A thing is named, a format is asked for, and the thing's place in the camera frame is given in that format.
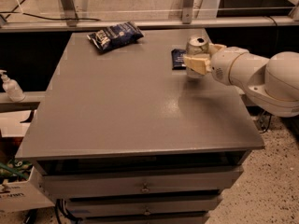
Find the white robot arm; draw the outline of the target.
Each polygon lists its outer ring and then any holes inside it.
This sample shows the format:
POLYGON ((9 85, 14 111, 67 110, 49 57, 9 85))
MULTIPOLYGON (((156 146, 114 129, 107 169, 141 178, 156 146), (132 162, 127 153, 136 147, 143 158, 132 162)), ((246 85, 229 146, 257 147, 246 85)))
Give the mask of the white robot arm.
POLYGON ((283 51, 271 58, 238 47, 211 44, 199 54, 185 54, 185 65, 236 86, 257 106, 275 116, 299 115, 299 53, 283 51))

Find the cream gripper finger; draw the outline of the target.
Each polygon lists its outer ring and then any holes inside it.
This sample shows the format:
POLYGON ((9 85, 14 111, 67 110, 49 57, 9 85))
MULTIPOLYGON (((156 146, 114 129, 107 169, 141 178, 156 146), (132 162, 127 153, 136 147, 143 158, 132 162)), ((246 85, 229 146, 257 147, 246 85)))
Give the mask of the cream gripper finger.
POLYGON ((211 72, 211 60, 208 54, 183 55, 184 64, 200 75, 206 75, 211 72))
POLYGON ((208 45, 208 54, 210 56, 213 56, 215 53, 217 53, 221 49, 225 49, 225 48, 226 48, 226 46, 223 45, 223 44, 212 44, 212 43, 210 43, 208 45))

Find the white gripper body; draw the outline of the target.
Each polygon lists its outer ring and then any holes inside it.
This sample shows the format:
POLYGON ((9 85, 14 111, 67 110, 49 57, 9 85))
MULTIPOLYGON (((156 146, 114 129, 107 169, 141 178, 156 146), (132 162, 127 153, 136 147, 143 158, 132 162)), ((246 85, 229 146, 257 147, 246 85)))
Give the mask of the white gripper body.
POLYGON ((211 58, 213 78, 227 86, 240 86, 246 70, 245 58, 248 55, 247 49, 238 47, 220 49, 211 58))

